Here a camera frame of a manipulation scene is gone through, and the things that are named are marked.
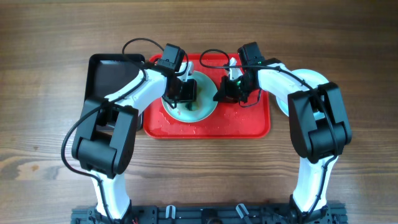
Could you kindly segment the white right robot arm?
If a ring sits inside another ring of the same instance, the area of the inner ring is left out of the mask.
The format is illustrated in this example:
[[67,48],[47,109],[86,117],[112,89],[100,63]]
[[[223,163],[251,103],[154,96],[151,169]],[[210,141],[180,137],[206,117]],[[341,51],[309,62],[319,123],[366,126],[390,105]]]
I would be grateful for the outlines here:
[[274,95],[289,117],[290,140],[300,158],[292,210],[301,221],[326,214],[326,190],[331,170],[352,140],[341,90],[322,74],[308,69],[290,71],[280,60],[254,59],[222,65],[216,101],[240,103],[252,92]]

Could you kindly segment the green yellow sponge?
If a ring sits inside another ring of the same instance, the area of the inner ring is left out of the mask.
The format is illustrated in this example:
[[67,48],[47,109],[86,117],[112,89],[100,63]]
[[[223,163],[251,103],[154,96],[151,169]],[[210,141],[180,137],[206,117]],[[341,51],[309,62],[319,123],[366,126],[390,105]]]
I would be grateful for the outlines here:
[[196,111],[199,109],[199,105],[197,102],[189,102],[185,105],[188,111]]

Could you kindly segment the light blue plate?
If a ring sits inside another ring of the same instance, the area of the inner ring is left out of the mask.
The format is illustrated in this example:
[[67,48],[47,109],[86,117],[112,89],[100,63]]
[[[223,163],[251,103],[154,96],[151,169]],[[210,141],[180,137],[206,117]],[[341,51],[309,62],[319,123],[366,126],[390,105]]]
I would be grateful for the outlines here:
[[[329,81],[327,80],[326,77],[324,77],[321,73],[318,73],[313,70],[309,69],[297,69],[293,70],[292,74],[294,74],[296,77],[301,78],[304,80],[307,84],[309,84],[312,88],[316,88],[318,85],[321,84],[326,84]],[[275,96],[276,102],[280,108],[280,110],[286,115],[289,115],[289,107],[287,104],[287,101],[284,101],[281,97]]]
[[162,100],[162,104],[167,114],[183,123],[195,123],[207,118],[215,110],[218,102],[213,101],[213,96],[218,91],[214,82],[202,72],[194,71],[188,77],[197,81],[197,102],[199,109],[188,111],[185,107],[187,103],[177,103],[177,107],[172,109],[168,103]]

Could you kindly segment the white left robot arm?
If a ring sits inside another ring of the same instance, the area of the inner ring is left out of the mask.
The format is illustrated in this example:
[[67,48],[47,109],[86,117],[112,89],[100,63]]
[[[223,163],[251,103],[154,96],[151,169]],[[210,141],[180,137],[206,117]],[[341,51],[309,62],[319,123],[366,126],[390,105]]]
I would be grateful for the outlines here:
[[165,67],[160,60],[130,64],[137,68],[134,79],[105,97],[86,98],[80,119],[63,140],[62,160],[71,169],[65,149],[74,135],[72,157],[80,162],[79,174],[92,179],[98,200],[94,207],[74,209],[72,223],[134,223],[124,171],[133,155],[137,119],[173,84],[185,83],[193,72],[192,62],[185,62],[183,70],[176,65]]

